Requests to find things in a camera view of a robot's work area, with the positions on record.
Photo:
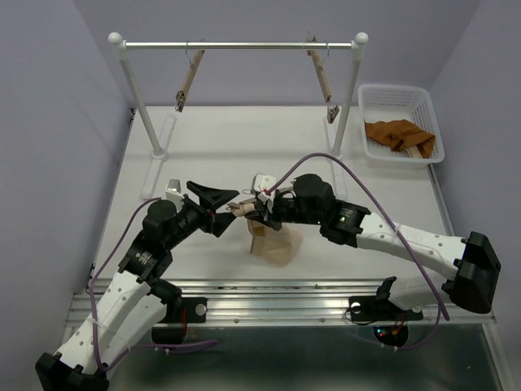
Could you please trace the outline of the beige underwear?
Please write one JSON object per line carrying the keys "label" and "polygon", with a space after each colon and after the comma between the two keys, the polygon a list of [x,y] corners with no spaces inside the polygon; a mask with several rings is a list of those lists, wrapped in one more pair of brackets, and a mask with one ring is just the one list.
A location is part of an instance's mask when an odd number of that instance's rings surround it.
{"label": "beige underwear", "polygon": [[252,236],[250,254],[273,266],[290,264],[303,242],[302,234],[288,226],[276,231],[259,222],[247,221],[247,228]]}

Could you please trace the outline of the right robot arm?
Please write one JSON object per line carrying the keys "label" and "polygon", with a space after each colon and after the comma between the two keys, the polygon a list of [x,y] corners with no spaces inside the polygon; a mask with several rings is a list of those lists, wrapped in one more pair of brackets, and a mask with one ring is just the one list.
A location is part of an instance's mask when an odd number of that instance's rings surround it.
{"label": "right robot arm", "polygon": [[387,222],[381,215],[335,197],[332,186],[316,174],[304,174],[284,190],[269,191],[273,178],[258,174],[253,199],[243,202],[244,216],[276,231],[285,223],[318,226],[330,242],[374,250],[411,261],[425,276],[386,278],[370,298],[370,309],[384,318],[441,301],[475,314],[493,306],[501,263],[489,238],[438,235]]}

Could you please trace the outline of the brown underwear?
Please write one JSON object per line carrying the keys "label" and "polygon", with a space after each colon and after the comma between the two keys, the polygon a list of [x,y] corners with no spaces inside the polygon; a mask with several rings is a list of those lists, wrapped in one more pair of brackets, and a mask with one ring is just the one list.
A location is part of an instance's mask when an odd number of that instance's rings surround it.
{"label": "brown underwear", "polygon": [[366,136],[389,147],[393,152],[411,152],[413,158],[428,159],[436,144],[436,136],[407,120],[364,123]]}

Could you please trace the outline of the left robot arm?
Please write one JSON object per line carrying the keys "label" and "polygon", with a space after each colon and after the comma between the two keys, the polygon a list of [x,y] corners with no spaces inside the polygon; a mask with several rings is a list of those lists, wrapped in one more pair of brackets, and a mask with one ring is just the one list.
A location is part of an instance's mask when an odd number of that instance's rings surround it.
{"label": "left robot arm", "polygon": [[108,373],[136,348],[161,319],[181,312],[182,291],[162,278],[172,251],[196,231],[220,237],[233,222],[220,208],[239,195],[188,182],[198,197],[178,201],[155,197],[141,204],[147,211],[129,249],[101,298],[90,298],[90,314],[54,353],[44,353],[35,370],[44,390],[106,390]]}

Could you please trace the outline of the wooden clip hanger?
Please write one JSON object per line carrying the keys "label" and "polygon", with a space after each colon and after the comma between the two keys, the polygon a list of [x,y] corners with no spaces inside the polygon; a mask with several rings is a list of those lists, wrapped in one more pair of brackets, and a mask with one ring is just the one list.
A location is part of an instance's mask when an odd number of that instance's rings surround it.
{"label": "wooden clip hanger", "polygon": [[259,220],[259,215],[256,211],[256,198],[250,197],[246,200],[238,202],[229,202],[226,210],[236,217],[244,217],[247,222],[247,228],[252,236],[250,246],[250,254],[260,257],[265,246],[265,226]]}
{"label": "wooden clip hanger", "polygon": [[339,106],[332,104],[332,89],[331,84],[326,75],[324,62],[322,57],[316,50],[306,50],[306,54],[311,58],[313,67],[317,75],[318,83],[321,88],[322,97],[326,104],[326,121],[328,124],[333,124],[339,114]]}

